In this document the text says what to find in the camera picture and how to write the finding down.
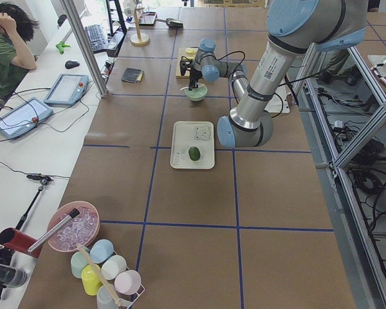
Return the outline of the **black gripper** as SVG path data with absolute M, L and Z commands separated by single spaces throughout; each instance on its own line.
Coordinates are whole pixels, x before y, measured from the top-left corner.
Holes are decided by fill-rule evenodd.
M 194 88 L 199 88 L 199 79 L 201 78 L 201 67 L 195 58 L 187 58 L 182 56 L 179 62 L 179 69 L 182 76 L 189 72 L 188 90 L 192 91 Z

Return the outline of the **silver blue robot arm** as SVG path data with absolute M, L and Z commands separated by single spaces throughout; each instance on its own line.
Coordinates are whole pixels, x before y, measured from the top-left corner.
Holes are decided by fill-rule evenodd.
M 365 37 L 366 1 L 274 1 L 267 14 L 268 43 L 251 79 L 238 62 L 216 59 L 216 44 L 202 39 L 194 60 L 180 62 L 181 74 L 190 73 L 188 88 L 198 80 L 228 78 L 238 105 L 217 123 L 222 146 L 258 147 L 272 136 L 273 122 L 265 111 L 280 82 L 298 55 L 316 44 L 319 52 L 344 50 Z

